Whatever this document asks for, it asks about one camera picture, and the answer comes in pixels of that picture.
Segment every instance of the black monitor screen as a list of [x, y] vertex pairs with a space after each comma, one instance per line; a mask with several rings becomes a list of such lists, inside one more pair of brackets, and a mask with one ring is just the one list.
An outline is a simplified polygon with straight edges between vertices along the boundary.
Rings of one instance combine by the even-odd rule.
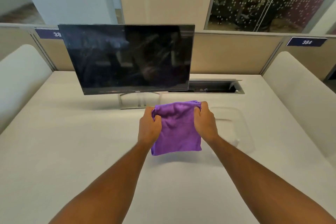
[[187, 90], [195, 25], [59, 25], [85, 95]]

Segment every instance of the hand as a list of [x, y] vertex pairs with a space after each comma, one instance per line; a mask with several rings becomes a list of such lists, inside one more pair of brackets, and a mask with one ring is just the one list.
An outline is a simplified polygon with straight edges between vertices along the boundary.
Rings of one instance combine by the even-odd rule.
[[161, 132], [161, 116], [156, 115], [155, 121], [152, 118], [153, 107], [146, 107], [143, 117], [139, 123], [138, 143], [145, 144], [151, 148]]
[[194, 124], [196, 131], [207, 143], [218, 137], [215, 116], [210, 112], [207, 102], [202, 102], [201, 110], [195, 107]]

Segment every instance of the monitor stand base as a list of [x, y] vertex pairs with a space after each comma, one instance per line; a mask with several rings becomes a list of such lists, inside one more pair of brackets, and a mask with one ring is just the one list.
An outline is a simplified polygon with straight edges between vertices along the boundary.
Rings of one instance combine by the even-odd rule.
[[161, 102], [162, 94], [157, 92], [140, 92], [118, 94], [120, 109], [155, 107]]

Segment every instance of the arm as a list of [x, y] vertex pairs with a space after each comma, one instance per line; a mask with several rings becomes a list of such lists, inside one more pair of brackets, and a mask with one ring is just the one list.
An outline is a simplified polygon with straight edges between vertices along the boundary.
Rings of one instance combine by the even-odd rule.
[[49, 224], [120, 224], [131, 205], [145, 158], [159, 137], [161, 117], [147, 107], [140, 119], [137, 144], [83, 192], [72, 199]]
[[336, 224], [336, 220], [312, 199], [219, 137], [207, 102], [202, 102], [201, 111], [196, 108], [194, 115], [197, 132], [215, 152], [261, 224]]

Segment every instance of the folded cloth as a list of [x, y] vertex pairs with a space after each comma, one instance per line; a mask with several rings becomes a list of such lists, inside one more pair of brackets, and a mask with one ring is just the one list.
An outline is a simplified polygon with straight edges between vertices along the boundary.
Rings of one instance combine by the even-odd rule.
[[175, 151], [201, 151], [201, 136], [194, 125], [194, 108], [201, 108], [201, 102], [175, 102], [157, 105], [152, 117], [161, 116], [162, 130], [151, 148], [153, 156]]

